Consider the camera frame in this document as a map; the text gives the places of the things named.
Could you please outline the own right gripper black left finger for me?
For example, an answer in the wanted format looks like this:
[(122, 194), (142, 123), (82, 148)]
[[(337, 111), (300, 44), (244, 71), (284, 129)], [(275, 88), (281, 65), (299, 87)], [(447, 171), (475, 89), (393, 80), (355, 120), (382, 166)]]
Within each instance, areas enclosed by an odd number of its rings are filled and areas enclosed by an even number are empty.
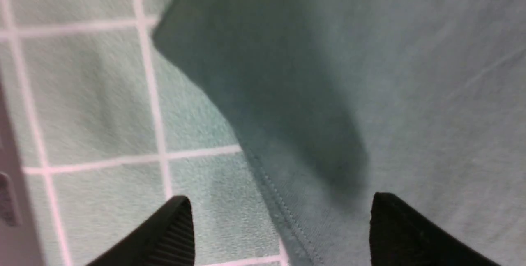
[(170, 198), (90, 266), (193, 266), (195, 231), (190, 199)]

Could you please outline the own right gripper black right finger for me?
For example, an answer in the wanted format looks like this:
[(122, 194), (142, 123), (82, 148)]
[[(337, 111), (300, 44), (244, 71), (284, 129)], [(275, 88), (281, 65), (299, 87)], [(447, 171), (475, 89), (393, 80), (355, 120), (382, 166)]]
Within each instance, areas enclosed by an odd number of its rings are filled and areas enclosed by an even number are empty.
[(393, 193), (374, 194), (369, 248), (373, 266), (494, 266)]

